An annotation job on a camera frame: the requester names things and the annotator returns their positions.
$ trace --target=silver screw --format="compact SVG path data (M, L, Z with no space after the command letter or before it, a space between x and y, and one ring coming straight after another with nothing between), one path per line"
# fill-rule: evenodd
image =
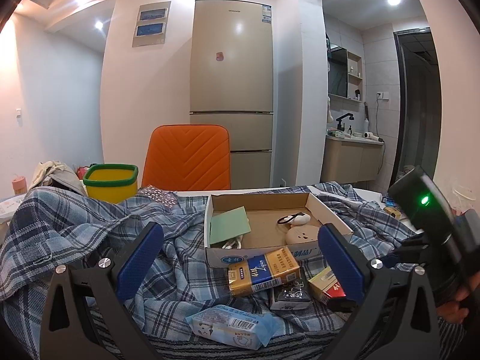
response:
M100 268L108 268L110 266L110 264L112 264L112 261L108 258L105 258L105 259L101 259L99 262L98 262L98 266Z
M425 268L423 268L422 266L416 266L414 271L417 275L420 276L423 276L425 274Z
M67 270L67 267L65 264L60 264L57 268L55 268L55 272L58 273L59 275L62 274Z
M371 260L370 265L372 266L373 269L382 269L383 268L383 262L381 262L379 259Z

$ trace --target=refrigerator door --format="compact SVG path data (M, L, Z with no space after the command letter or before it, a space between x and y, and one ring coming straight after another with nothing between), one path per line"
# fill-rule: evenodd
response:
M269 188L271 160L271 151L232 153L231 188L233 190Z
M197 0L191 111L273 111L272 24L262 4Z
M195 114L192 124L217 124L230 135L230 150L272 150L271 114Z

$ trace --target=striped fabric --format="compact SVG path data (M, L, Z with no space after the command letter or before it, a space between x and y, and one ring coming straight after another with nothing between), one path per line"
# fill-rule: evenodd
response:
M368 259L387 254L413 235L376 203L363 202L351 186L329 183L316 187L362 203L352 208L335 197L319 196L354 230L351 243ZM291 187L268 193L308 191L308 187ZM27 195L0 249L0 312L32 358L39 359L43 304L55 267L61 263L93 266L107 249L119 251L152 221L164 229L164 248L135 298L125 305L165 359L318 358L344 322L318 302L306 310L270 311L266 291L245 298L231 297L226 270L210 268L205 262L203 215L207 198L182 198L173 192L171 198L178 204L166 207L140 193L115 205L49 187L36 188ZM311 278L326 264L322 256L317 256L302 262L302 266ZM91 304L107 349L121 358L94 302ZM272 313L281 328L269 345L258 351L193 335L185 317L217 304L253 313ZM448 325L443 334L449 344L443 353L450 351L458 340L456 330L451 330L453 327Z

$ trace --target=yellow bucket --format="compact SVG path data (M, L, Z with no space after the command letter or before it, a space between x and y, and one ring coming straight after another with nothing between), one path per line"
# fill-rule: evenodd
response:
M120 203L137 193L138 167L121 163L93 165L83 177L90 198Z

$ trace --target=quilted chair back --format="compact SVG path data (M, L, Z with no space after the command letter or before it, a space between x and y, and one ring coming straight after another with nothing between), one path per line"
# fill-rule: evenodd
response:
M230 189L229 133L215 125L160 126L150 138L142 186L165 191Z

